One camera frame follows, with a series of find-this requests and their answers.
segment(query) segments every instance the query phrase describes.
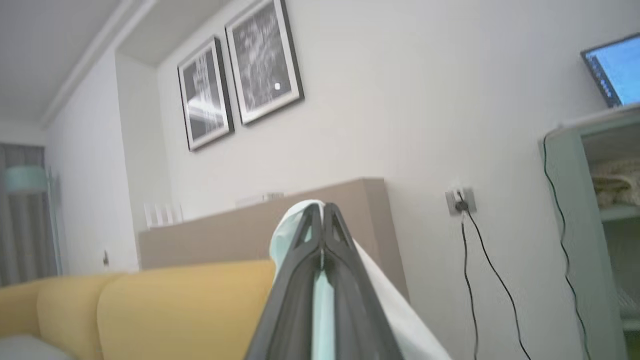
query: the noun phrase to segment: computer screen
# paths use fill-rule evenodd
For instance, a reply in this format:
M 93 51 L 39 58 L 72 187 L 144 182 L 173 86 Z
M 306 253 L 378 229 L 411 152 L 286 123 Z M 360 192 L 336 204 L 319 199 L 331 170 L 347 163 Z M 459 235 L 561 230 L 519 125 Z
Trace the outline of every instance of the computer screen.
M 640 34 L 582 52 L 610 108 L 640 102 Z

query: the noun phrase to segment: cable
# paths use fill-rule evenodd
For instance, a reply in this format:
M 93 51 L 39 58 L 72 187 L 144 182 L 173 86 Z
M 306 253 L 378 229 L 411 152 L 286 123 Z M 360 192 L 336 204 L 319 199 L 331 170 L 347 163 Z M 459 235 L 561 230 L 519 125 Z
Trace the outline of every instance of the cable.
M 525 349 L 524 345 L 522 344 L 522 335 L 520 334 L 520 321 L 518 320 L 518 311 L 516 310 L 516 303 L 513 300 L 513 296 L 511 296 L 511 292 L 509 292 L 509 289 L 504 284 L 504 281 L 500 277 L 500 274 L 498 274 L 498 271 L 496 271 L 496 269 L 493 267 L 491 259 L 489 258 L 489 254 L 487 254 L 486 249 L 484 248 L 484 241 L 482 240 L 482 235 L 480 235 L 480 229 L 478 229 L 478 225 L 476 224 L 476 221 L 474 220 L 474 218 L 471 216 L 471 213 L 469 212 L 469 210 L 467 210 L 467 215 L 469 216 L 469 219 L 471 219 L 471 222 L 474 223 L 474 227 L 476 228 L 476 232 L 478 233 L 478 238 L 480 238 L 480 245 L 482 245 L 482 251 L 484 252 L 484 256 L 486 257 L 486 260 L 489 263 L 491 270 L 493 270 L 493 273 L 495 274 L 495 276 L 497 276 L 498 280 L 500 280 L 500 283 L 502 284 L 504 291 L 506 291 L 507 295 L 509 295 L 509 300 L 511 301 L 511 306 L 513 307 L 513 314 L 516 318 L 516 330 L 518 331 L 518 342 L 520 343 L 520 348 L 522 349 L 522 352 L 524 352 L 524 354 L 527 356 L 527 359 L 531 360 L 531 356 L 529 356 L 527 349 Z
M 549 172 L 547 170 L 547 137 L 548 136 L 549 136 L 549 133 L 547 133 L 545 137 L 542 139 L 542 149 L 544 153 L 544 156 L 543 156 L 544 168 L 545 168 L 545 176 L 547 177 L 547 181 L 549 182 L 552 193 L 554 194 L 556 209 L 558 210 L 558 213 L 560 213 L 560 219 L 562 220 L 562 231 L 560 234 L 560 247 L 562 247 L 562 251 L 564 252 L 564 259 L 566 261 L 566 268 L 564 270 L 564 279 L 566 280 L 566 283 L 569 285 L 569 288 L 573 293 L 573 305 L 575 307 L 575 314 L 578 317 L 578 320 L 580 321 L 580 326 L 582 327 L 582 342 L 584 345 L 584 352 L 587 354 L 587 359 L 591 360 L 591 354 L 589 353 L 589 347 L 587 346 L 587 328 L 584 326 L 584 321 L 582 320 L 580 311 L 578 311 L 578 295 L 575 293 L 575 289 L 573 288 L 573 284 L 571 283 L 571 280 L 569 280 L 569 271 L 571 269 L 571 261 L 569 260 L 569 253 L 566 251 L 566 247 L 564 247 L 564 237 L 566 235 L 566 219 L 564 217 L 564 212 L 562 211 L 562 208 L 560 208 L 560 202 L 558 201 L 556 186 L 554 185 L 554 182 L 551 180 L 551 177 L 549 176 Z
M 474 359 L 478 358 L 478 322 L 476 320 L 476 310 L 474 308 L 474 294 L 471 291 L 471 283 L 469 282 L 469 276 L 467 275 L 467 237 L 465 236 L 465 217 L 462 216 L 462 221 L 460 222 L 460 227 L 462 228 L 462 242 L 465 244 L 465 280 L 467 282 L 467 288 L 469 289 L 469 299 L 471 299 L 471 316 L 474 318 L 474 330 L 476 334 L 476 342 L 474 343 Z

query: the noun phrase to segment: gray curtain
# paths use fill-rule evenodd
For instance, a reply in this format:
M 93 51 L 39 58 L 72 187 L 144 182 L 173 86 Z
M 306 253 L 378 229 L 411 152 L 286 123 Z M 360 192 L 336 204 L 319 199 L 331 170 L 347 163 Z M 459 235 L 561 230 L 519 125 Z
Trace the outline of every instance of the gray curtain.
M 8 195 L 4 172 L 44 167 L 44 148 L 0 144 L 0 287 L 56 274 L 47 194 Z

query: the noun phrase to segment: light blue lampshade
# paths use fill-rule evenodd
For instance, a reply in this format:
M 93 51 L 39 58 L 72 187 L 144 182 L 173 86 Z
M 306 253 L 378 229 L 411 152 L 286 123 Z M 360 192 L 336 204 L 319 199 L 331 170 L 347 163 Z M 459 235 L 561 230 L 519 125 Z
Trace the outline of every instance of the light blue lampshade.
M 47 172 L 39 166 L 10 167 L 4 172 L 6 192 L 31 195 L 47 192 Z

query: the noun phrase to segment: picture frame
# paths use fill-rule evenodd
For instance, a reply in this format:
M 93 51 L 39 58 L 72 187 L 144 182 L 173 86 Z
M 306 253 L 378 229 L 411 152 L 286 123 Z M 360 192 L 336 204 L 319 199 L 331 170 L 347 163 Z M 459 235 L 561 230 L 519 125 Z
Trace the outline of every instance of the picture frame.
M 305 98 L 284 0 L 258 0 L 226 26 L 243 125 Z
M 222 46 L 212 37 L 178 64 L 189 151 L 234 132 Z

